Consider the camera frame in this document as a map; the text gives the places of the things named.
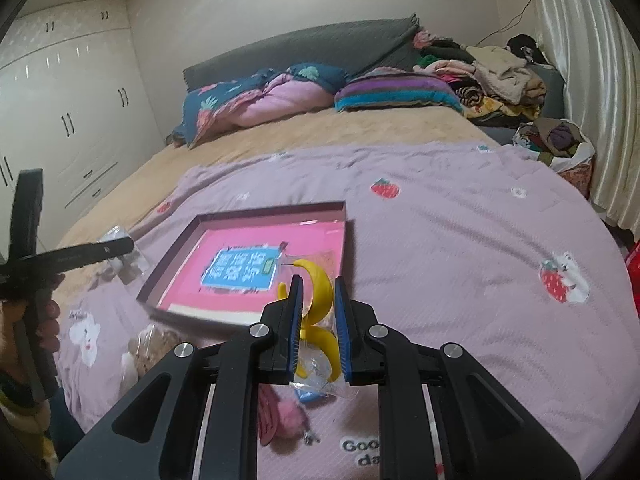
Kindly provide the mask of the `person's left hand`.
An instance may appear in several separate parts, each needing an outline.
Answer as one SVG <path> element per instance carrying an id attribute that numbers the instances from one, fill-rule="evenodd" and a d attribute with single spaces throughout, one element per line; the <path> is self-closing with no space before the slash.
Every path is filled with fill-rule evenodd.
<path id="1" fill-rule="evenodd" d="M 60 326 L 60 306 L 52 299 L 43 308 L 40 321 L 27 307 L 26 300 L 5 301 L 1 305 L 1 370 L 22 385 L 29 382 L 28 370 L 24 360 L 20 357 L 16 342 L 17 324 L 23 318 L 27 342 L 34 342 L 43 354 L 50 358 L 60 348 L 58 334 Z"/>

